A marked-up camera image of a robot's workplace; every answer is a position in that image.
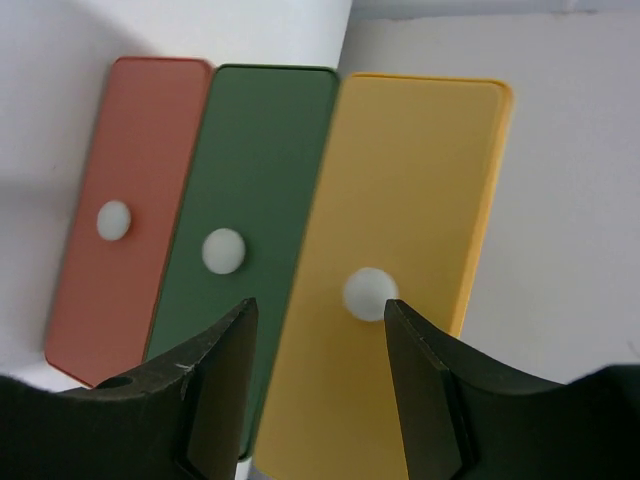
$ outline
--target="white ball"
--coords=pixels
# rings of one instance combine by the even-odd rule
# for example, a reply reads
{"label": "white ball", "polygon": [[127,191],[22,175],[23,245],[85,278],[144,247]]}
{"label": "white ball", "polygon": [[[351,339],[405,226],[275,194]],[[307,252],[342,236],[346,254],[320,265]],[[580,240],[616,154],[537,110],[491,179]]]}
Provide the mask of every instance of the white ball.
{"label": "white ball", "polygon": [[396,282],[378,268],[361,268],[349,277],[343,290],[347,310],[365,322],[383,320],[385,304],[394,298],[398,298]]}
{"label": "white ball", "polygon": [[202,244],[202,261],[218,275],[235,272],[244,260],[242,236],[230,228],[219,228],[209,234]]}
{"label": "white ball", "polygon": [[98,235],[104,240],[120,240],[131,226],[131,212],[123,202],[110,200],[98,212],[96,226]]}

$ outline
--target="rectangular block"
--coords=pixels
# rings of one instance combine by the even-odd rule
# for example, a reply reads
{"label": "rectangular block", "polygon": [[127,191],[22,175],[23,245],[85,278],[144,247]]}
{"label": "rectangular block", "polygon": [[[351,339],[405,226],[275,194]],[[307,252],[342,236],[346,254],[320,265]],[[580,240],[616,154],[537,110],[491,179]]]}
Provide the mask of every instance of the rectangular block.
{"label": "rectangular block", "polygon": [[[256,297],[243,455],[262,411],[337,85],[325,69],[224,66],[203,119],[148,358]],[[205,240],[221,228],[238,232],[246,247],[244,263],[226,275],[208,270],[202,257]]]}
{"label": "rectangular block", "polygon": [[[111,69],[45,346],[88,385],[144,359],[212,72],[200,60],[137,57]],[[112,200],[131,221],[108,241],[97,218]],[[118,212],[103,214],[117,229]]]}
{"label": "rectangular block", "polygon": [[343,288],[381,269],[401,299],[459,334],[510,104],[493,81],[343,83],[256,443],[260,470],[407,478],[384,324],[352,316]]}

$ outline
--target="green block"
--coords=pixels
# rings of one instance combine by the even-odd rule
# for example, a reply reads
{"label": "green block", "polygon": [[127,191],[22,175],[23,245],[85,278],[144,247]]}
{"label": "green block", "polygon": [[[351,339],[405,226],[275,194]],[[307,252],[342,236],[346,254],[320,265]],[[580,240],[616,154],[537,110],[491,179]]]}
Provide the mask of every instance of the green block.
{"label": "green block", "polygon": [[[211,86],[147,359],[256,297],[242,456],[253,450],[338,86],[328,69],[239,65],[221,67]],[[236,230],[247,247],[228,275],[202,260],[218,228]]]}

